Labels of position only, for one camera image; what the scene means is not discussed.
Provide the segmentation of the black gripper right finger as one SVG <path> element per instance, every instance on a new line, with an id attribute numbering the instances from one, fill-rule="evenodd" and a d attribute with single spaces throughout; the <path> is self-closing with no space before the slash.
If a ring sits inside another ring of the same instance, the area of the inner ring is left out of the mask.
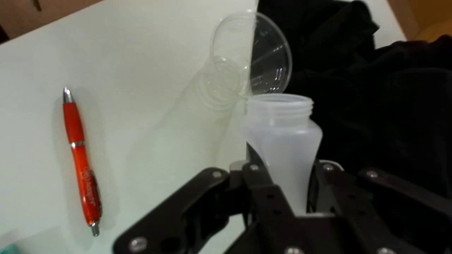
<path id="1" fill-rule="evenodd" d="M 450 254 L 450 201 L 374 167 L 316 161 L 307 215 L 317 254 Z"/>

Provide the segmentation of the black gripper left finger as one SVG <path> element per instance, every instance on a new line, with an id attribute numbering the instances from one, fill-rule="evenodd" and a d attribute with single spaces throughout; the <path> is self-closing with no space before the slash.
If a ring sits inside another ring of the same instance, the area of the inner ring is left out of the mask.
<path id="1" fill-rule="evenodd" d="M 224 254 L 283 254 L 295 243 L 292 215 L 266 170 L 207 169 L 135 222 L 112 243 L 112 254 L 198 254 L 228 221 L 244 232 Z"/>

